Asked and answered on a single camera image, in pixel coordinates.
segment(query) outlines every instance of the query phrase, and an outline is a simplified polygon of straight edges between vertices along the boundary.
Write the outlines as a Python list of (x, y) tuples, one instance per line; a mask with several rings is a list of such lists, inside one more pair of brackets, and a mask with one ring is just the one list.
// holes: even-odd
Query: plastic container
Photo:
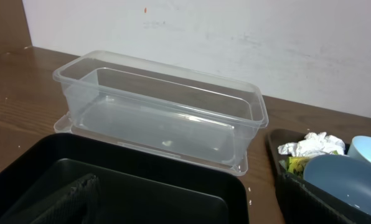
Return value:
[(247, 171), (247, 148), (268, 124), (256, 86), (139, 58), (94, 51), (53, 77), (69, 107), (56, 132), (108, 138), (235, 175)]
[(347, 155), (354, 159), (371, 163), (371, 137), (354, 137)]

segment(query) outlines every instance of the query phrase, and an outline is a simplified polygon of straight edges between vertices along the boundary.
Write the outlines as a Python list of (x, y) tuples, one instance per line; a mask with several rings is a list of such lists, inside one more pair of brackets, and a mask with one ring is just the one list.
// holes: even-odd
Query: dark plastic bin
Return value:
[(0, 218), (90, 173), (101, 187), (95, 223), (248, 223), (236, 177), (72, 134), (43, 138), (0, 173)]
[[(279, 207), (286, 223), (356, 223), (371, 224), (371, 216), (356, 209), (331, 194), (317, 188), (298, 176), (288, 173), (279, 161), (289, 155), (278, 154), (278, 146), (299, 142), (307, 133), (275, 129), (266, 136), (267, 153), (276, 179), (275, 189)], [(345, 144), (345, 153), (350, 144)]]

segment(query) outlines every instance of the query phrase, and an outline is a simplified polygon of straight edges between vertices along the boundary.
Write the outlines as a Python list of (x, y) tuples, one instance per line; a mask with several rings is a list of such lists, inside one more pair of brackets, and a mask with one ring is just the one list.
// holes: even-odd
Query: container rim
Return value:
[[(77, 62), (79, 62), (79, 61), (81, 61), (85, 58), (95, 58), (96, 55), (101, 55), (101, 54), (113, 54), (113, 55), (117, 55), (117, 56), (121, 56), (121, 57), (128, 57), (128, 58), (131, 58), (133, 60), (144, 60), (144, 61), (149, 62), (149, 63), (153, 63), (153, 64), (160, 65), (160, 66), (163, 66), (163, 67), (170, 67), (170, 68), (173, 68), (173, 69), (176, 69), (176, 70), (182, 70), (184, 72), (193, 72), (193, 73), (198, 73), (198, 74), (201, 74), (201, 75), (206, 75), (206, 76), (209, 76), (209, 77), (214, 77), (214, 78), (226, 80), (228, 82), (247, 84), (250, 87), (250, 90), (245, 90), (245, 91), (256, 93), (256, 95), (258, 97), (258, 101), (259, 101), (259, 104), (260, 104), (259, 106), (260, 106), (261, 114), (262, 114), (262, 118), (260, 120), (240, 118), (240, 117), (231, 116), (231, 115), (228, 115), (228, 114), (222, 114), (222, 113), (218, 113), (218, 112), (214, 112), (214, 111), (203, 110), (203, 109), (195, 108), (195, 107), (188, 106), (188, 105), (182, 105), (182, 104), (171, 102), (171, 101), (170, 101), (170, 103), (173, 104), (173, 105), (183, 107), (183, 108), (190, 108), (194, 111), (196, 110), (198, 112), (202, 112), (203, 114), (208, 114), (210, 116), (216, 116), (216, 117), (219, 117), (219, 118), (227, 118), (227, 119), (230, 119), (231, 122), (241, 124), (241, 125), (245, 125), (245, 126), (249, 126), (249, 127), (253, 127), (253, 128), (265, 128), (268, 125), (268, 115), (267, 115), (265, 102), (263, 100), (263, 96), (261, 95), (260, 89), (252, 83), (243, 82), (243, 81), (239, 81), (239, 80), (234, 80), (232, 78), (227, 78), (227, 77), (220, 77), (220, 76), (217, 76), (217, 75), (212, 75), (212, 74), (209, 74), (209, 73), (199, 72), (199, 71), (191, 70), (191, 69), (187, 69), (187, 68), (177, 67), (175, 65), (168, 65), (168, 64), (165, 64), (165, 63), (154, 62), (154, 61), (151, 61), (151, 60), (141, 59), (141, 58), (127, 56), (127, 55), (122, 55), (122, 54), (118, 54), (118, 53), (113, 53), (113, 52), (109, 52), (109, 51), (105, 51), (105, 50), (94, 50), (94, 51), (92, 51), (92, 52), (90, 52), (90, 53), (88, 53), (84, 56), (81, 56), (81, 57), (79, 57), (75, 60), (72, 60), (71, 62), (69, 62), (65, 65), (62, 65), (61, 67), (59, 67), (58, 69), (53, 71), (53, 79), (57, 82), (66, 83), (66, 84), (69, 84), (69, 85), (81, 85), (81, 86), (87, 86), (87, 87), (93, 87), (93, 88), (98, 87), (100, 91), (102, 91), (104, 93), (114, 94), (114, 95), (115, 95), (115, 93), (111, 93), (111, 91), (122, 92), (122, 93), (123, 92), (130, 93), (130, 92), (127, 92), (127, 91), (118, 90), (118, 89), (114, 89), (114, 88), (107, 87), (107, 86), (101, 86), (101, 85), (88, 83), (88, 82), (85, 82), (81, 79), (74, 79), (74, 78), (65, 77), (61, 74), (62, 71), (64, 71), (66, 68), (72, 66), (73, 64), (75, 64), (75, 63), (77, 63)], [(251, 104), (249, 102), (247, 102), (247, 103), (248, 103), (248, 107), (249, 107), (249, 110), (250, 110), (250, 113), (251, 113), (252, 112)]]

